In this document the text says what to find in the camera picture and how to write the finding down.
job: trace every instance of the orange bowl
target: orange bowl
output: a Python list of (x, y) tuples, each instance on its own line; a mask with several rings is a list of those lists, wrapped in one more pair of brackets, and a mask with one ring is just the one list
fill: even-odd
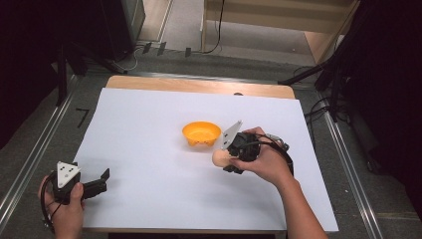
[(212, 146), (218, 136), (220, 136), (221, 129), (212, 122), (195, 121), (187, 124), (182, 132), (191, 146), (194, 146), (197, 143), (205, 143)]

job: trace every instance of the person's left hand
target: person's left hand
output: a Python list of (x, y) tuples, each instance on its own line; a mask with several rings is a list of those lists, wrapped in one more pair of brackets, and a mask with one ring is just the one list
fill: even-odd
[[(46, 179), (47, 176), (41, 182), (38, 198), (41, 198), (43, 183)], [(45, 192), (44, 199), (50, 215), (60, 206), (52, 218), (56, 238), (81, 238), (84, 223), (84, 205), (81, 201), (83, 195), (84, 186), (80, 182), (75, 184), (72, 189), (69, 205), (60, 205), (55, 202), (54, 196), (50, 192)]]

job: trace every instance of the cable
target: cable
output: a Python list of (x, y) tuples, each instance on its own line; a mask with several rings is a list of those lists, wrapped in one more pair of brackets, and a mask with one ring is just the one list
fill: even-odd
[(258, 134), (258, 133), (255, 133), (255, 136), (257, 138), (265, 137), (265, 138), (269, 139), (271, 142), (258, 140), (258, 141), (253, 141), (253, 142), (248, 142), (248, 143), (242, 144), (242, 147), (246, 147), (246, 146), (249, 146), (249, 145), (255, 145), (255, 144), (258, 144), (258, 145), (265, 144), (265, 145), (270, 146), (271, 148), (273, 148), (277, 152), (279, 152), (282, 155), (282, 157), (285, 159), (286, 163), (290, 165), (289, 169), (291, 170), (291, 173), (293, 175), (294, 174), (294, 172), (293, 172), (293, 161), (292, 161), (292, 158), (289, 156), (289, 154), (282, 147), (280, 147), (279, 144), (275, 140), (273, 140), (272, 138), (270, 138), (270, 137), (268, 137), (264, 134)]
[[(311, 107), (311, 111), (309, 112), (309, 113), (307, 113), (307, 114), (304, 114), (304, 117), (305, 117), (305, 119), (306, 118), (309, 118), (309, 120), (307, 121), (307, 125), (309, 125), (310, 126), (310, 136), (311, 136), (311, 141), (312, 141), (312, 143), (313, 143), (313, 147), (314, 147), (314, 150), (316, 150), (317, 149), (317, 144), (316, 144), (316, 139), (315, 139), (315, 133), (314, 133), (314, 125), (313, 125), (313, 122), (315, 121), (315, 120), (318, 120), (318, 119), (320, 119), (322, 116), (323, 116), (323, 114), (324, 113), (326, 113), (326, 112), (329, 112), (329, 111), (332, 111), (332, 110), (335, 110), (336, 111), (336, 114), (339, 114), (339, 113), (344, 113), (344, 112), (341, 112), (340, 110), (342, 110), (343, 109), (343, 107), (344, 106), (325, 106), (325, 107), (322, 107), (322, 108), (319, 108), (318, 110), (316, 110), (316, 111), (314, 111), (314, 108), (320, 103), (320, 102), (322, 102), (322, 101), (325, 101), (325, 100), (328, 100), (328, 99), (330, 99), (330, 97), (326, 97), (326, 98), (322, 98), (322, 99), (320, 99), (319, 101), (317, 101), (312, 107)], [(317, 118), (316, 119), (313, 119), (313, 116), (314, 115), (316, 115), (316, 114), (320, 114), (319, 116), (317, 116)], [(349, 123), (349, 121), (347, 120), (347, 119), (342, 119), (342, 118), (339, 118), (340, 120), (342, 120), (342, 121), (345, 121), (345, 122), (347, 122), (347, 123)]]
[(202, 54), (210, 54), (210, 53), (214, 52), (214, 50), (217, 49), (218, 45), (220, 44), (220, 39), (221, 39), (221, 21), (223, 20), (224, 3), (225, 3), (225, 0), (223, 0), (223, 2), (221, 4), (220, 22), (218, 24), (218, 40), (217, 40), (217, 44), (215, 45), (215, 47), (211, 51), (204, 52)]
[(54, 210), (54, 212), (52, 213), (52, 215), (50, 216), (50, 220), (53, 221), (53, 216), (56, 214), (57, 210), (59, 210), (59, 208), (63, 205), (63, 200), (60, 202), (59, 206), (57, 206), (57, 208)]
[(50, 228), (50, 230), (54, 233), (54, 226), (53, 226), (53, 222), (50, 220), (49, 218), (49, 214), (47, 212), (47, 207), (46, 207), (46, 189), (47, 189), (47, 185), (49, 182), (52, 181), (52, 179), (56, 176), (56, 172), (52, 172), (50, 173), (50, 175), (46, 178), (46, 180), (43, 183), (43, 187), (41, 188), (41, 196), (40, 196), (40, 201), (41, 201), (41, 211), (43, 212), (44, 215), (44, 222), (47, 224), (47, 226)]
[(124, 67), (122, 67), (122, 66), (120, 66), (118, 63), (116, 63), (115, 61), (112, 61), (117, 67), (119, 67), (119, 68), (121, 68), (122, 70), (125, 70), (125, 71), (131, 71), (131, 70), (133, 70), (133, 69), (135, 69), (136, 67), (137, 67), (137, 57), (136, 57), (136, 52), (137, 51), (139, 51), (140, 49), (142, 49), (142, 48), (138, 48), (138, 49), (136, 49), (136, 50), (134, 50), (134, 52), (133, 52), (133, 57), (134, 57), (134, 59), (135, 59), (135, 64), (134, 64), (134, 66), (133, 67), (131, 67), (131, 68), (124, 68)]
[[(214, 11), (214, 18), (217, 18), (217, 11), (216, 10)], [(215, 29), (215, 32), (217, 34), (219, 34), (219, 31), (217, 29), (217, 21), (214, 21), (214, 29)], [(220, 52), (218, 52), (217, 54), (221, 53), (222, 51), (223, 51), (223, 47), (220, 45)]]
[(290, 86), (290, 85), (297, 83), (297, 82), (303, 80), (304, 78), (309, 77), (313, 74), (316, 74), (320, 71), (332, 73), (332, 71), (328, 71), (324, 68), (326, 65), (328, 65), (328, 63), (329, 63), (329, 60), (322, 62), (321, 64), (318, 64), (318, 65), (312, 67), (311, 69), (306, 70), (305, 72), (302, 72), (299, 75), (294, 76), (290, 79), (278, 81), (278, 85)]
[(299, 68), (295, 69), (295, 70), (293, 71), (293, 77), (295, 77), (295, 76), (296, 76), (296, 72), (297, 72), (298, 70), (303, 69), (303, 68), (312, 68), (312, 67), (311, 67), (311, 66), (304, 66), (304, 67), (299, 67)]

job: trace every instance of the floor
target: floor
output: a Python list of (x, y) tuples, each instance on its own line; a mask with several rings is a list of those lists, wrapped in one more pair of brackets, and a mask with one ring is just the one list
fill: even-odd
[(138, 38), (140, 41), (161, 41), (171, 4), (171, 0), (143, 0), (146, 16)]
[[(150, 8), (149, 5), (156, 5), (158, 1), (153, 1), (153, 4), (148, 0), (144, 2), (146, 11)], [(158, 43), (165, 42), (165, 48), (168, 50), (186, 51), (186, 48), (190, 48), (192, 51), (200, 51), (202, 14), (203, 1), (173, 0), (166, 24), (162, 27), (162, 38), (154, 43), (158, 46)], [(148, 14), (146, 15), (145, 22), (148, 21)], [(162, 21), (164, 17), (160, 16), (157, 19)], [(218, 25), (218, 22), (207, 22), (207, 51), (213, 49), (218, 41)], [(149, 29), (153, 27), (150, 25), (146, 27), (148, 32), (152, 31)], [(306, 44), (305, 33), (302, 31), (222, 22), (220, 34), (220, 43), (211, 55), (300, 66), (315, 64), (310, 47)]]

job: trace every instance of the black tape mark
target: black tape mark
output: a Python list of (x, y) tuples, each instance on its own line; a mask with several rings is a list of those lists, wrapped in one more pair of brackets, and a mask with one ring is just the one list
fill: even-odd
[(163, 42), (163, 43), (161, 43), (160, 45), (159, 45), (159, 49), (158, 49), (158, 54), (157, 54), (157, 56), (161, 56), (163, 53), (164, 53), (164, 50), (165, 50), (165, 45), (166, 45), (167, 43), (166, 42)]
[(80, 128), (82, 124), (84, 123), (85, 119), (87, 118), (88, 114), (90, 113), (90, 110), (81, 109), (81, 108), (76, 108), (76, 110), (77, 112), (84, 112), (84, 116), (82, 117), (80, 123), (78, 124), (78, 128)]
[(148, 44), (146, 44), (146, 45), (143, 47), (142, 54), (148, 53), (148, 52), (149, 52), (149, 49), (151, 49), (151, 45), (152, 45), (152, 43), (148, 43)]
[(192, 49), (191, 48), (186, 48), (185, 58), (190, 57), (190, 54), (191, 53), (192, 53)]

